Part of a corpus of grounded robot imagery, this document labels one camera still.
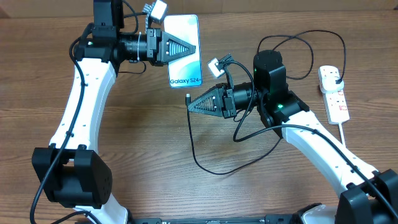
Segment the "blue Galaxy smartphone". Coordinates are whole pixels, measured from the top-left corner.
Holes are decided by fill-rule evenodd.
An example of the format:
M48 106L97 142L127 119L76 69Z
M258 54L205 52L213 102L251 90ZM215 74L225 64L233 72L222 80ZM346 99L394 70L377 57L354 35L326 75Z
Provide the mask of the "blue Galaxy smartphone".
M202 84L200 31L194 14L166 16L164 31L174 39L167 41L169 85L190 88Z

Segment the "white power strip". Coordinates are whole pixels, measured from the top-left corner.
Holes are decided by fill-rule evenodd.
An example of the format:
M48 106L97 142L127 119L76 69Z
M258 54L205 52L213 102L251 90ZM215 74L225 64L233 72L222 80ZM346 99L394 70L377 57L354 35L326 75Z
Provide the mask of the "white power strip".
M322 76L340 78L340 73L336 67L324 65L318 69L319 82ZM322 95L326 115L330 124L342 124L349 120L348 107L343 89L334 93L322 93Z

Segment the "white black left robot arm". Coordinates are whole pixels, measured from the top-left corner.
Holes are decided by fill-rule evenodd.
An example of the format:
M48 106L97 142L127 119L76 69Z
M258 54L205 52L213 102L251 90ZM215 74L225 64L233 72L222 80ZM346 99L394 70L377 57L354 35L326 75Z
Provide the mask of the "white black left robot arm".
M167 66L170 85L200 74L200 31L195 15L168 15L163 1L147 4L144 32L124 31L126 1L95 1L93 22L72 42L74 82L62 120L32 165L38 194L72 208L93 223L132 223L112 193L111 169L98 154L98 135L109 92L123 62Z

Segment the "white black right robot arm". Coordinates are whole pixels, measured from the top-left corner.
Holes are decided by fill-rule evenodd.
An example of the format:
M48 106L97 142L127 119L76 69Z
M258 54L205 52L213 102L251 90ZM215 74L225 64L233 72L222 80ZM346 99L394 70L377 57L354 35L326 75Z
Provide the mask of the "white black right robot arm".
M289 215L266 215L266 223L396 223L397 174L379 172L330 134L287 84L282 56L258 52L250 81L231 78L198 98L186 99L189 113L233 118L257 109L265 131L295 146L327 179L338 196L335 207L313 203Z

